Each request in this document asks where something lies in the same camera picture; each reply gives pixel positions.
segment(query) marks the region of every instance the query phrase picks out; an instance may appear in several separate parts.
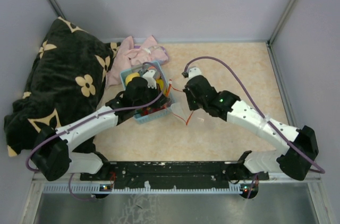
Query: pillow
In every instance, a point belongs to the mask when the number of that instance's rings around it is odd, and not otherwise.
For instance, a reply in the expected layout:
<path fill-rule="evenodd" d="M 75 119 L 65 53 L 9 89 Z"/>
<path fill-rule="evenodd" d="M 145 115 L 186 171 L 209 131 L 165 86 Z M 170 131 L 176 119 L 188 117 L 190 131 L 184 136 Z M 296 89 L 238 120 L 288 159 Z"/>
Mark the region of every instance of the pillow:
<path fill-rule="evenodd" d="M 32 149 L 42 126 L 56 129 L 93 113 L 119 45 L 104 44 L 71 22 L 56 19 L 34 60 L 22 99 L 5 117 L 8 154 Z M 92 142 L 76 151 L 91 152 Z"/>

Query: white wall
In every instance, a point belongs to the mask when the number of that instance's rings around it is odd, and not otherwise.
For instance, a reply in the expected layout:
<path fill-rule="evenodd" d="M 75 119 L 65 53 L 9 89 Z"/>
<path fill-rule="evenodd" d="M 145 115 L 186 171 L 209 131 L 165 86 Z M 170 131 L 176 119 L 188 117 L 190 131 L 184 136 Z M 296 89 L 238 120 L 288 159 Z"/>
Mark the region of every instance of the white wall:
<path fill-rule="evenodd" d="M 268 40 L 289 0 L 57 0 L 66 18 L 103 41 Z"/>
<path fill-rule="evenodd" d="M 340 0 L 299 0 L 274 51 L 299 125 L 316 131 L 317 161 L 340 222 Z"/>
<path fill-rule="evenodd" d="M 26 79 L 50 24 L 56 18 L 46 0 L 0 0 L 0 117 L 22 98 Z M 26 170 L 27 152 L 9 158 L 0 130 L 0 223 L 18 223 L 33 173 Z"/>

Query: pink towel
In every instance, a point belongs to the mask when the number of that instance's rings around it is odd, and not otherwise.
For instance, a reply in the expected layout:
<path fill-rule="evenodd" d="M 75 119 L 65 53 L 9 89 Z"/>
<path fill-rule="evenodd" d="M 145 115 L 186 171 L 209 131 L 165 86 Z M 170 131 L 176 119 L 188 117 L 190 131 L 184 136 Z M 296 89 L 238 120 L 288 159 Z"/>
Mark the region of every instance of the pink towel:
<path fill-rule="evenodd" d="M 119 47 L 111 70 L 106 74 L 106 87 L 121 84 L 120 72 L 132 66 L 150 61 L 168 61 L 169 57 L 162 48 L 155 49 L 157 46 L 158 43 L 153 36 L 148 37 L 139 48 L 134 47 L 131 36 L 125 38 Z"/>

